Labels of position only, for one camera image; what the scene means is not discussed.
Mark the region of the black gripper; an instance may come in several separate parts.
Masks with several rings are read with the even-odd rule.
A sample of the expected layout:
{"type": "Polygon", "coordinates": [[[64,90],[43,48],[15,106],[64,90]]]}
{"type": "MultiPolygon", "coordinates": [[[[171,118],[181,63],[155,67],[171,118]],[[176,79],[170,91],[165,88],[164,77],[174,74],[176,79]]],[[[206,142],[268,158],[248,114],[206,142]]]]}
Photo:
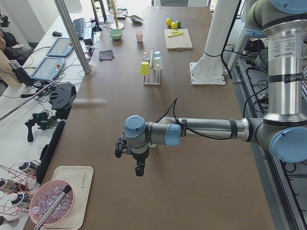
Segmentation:
{"type": "Polygon", "coordinates": [[[145,160],[149,156],[149,151],[146,150],[145,152],[140,154],[133,153],[132,156],[137,162],[137,167],[135,168],[136,176],[144,175],[145,160]]]}

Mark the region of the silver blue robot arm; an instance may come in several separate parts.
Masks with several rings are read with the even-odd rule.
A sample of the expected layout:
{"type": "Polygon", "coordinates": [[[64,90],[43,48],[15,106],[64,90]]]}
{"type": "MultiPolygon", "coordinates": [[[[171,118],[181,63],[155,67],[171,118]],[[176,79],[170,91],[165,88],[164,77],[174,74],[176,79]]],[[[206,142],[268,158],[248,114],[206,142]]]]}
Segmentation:
{"type": "Polygon", "coordinates": [[[302,112],[302,44],[307,26],[304,0],[249,0],[245,29],[268,38],[269,109],[263,118],[217,120],[166,117],[147,122],[138,115],[124,123],[127,154],[143,176],[151,144],[177,146],[185,136],[253,142],[278,159],[297,163],[307,158],[307,117],[302,112]]]}

